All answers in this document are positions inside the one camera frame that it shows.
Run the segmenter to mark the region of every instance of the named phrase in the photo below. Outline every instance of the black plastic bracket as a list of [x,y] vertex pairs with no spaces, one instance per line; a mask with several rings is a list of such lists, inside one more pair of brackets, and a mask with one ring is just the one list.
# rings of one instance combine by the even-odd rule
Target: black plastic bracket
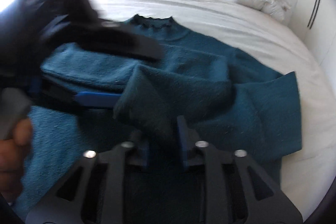
[[177,118],[185,171],[205,168],[206,224],[302,224],[299,210],[244,150],[221,151]]
[[[126,165],[148,166],[148,142],[140,131],[111,151],[85,152],[30,211],[26,224],[122,224]],[[102,203],[99,212],[92,199]]]

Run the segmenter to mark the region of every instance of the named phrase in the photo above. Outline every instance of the white bedsheet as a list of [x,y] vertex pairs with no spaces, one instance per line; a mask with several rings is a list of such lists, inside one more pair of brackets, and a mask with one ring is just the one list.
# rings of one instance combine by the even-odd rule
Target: white bedsheet
[[305,45],[268,15],[226,0],[93,0],[102,17],[173,16],[181,25],[248,52],[281,72],[295,71],[303,149],[283,158],[281,188],[306,219],[336,175],[336,100]]

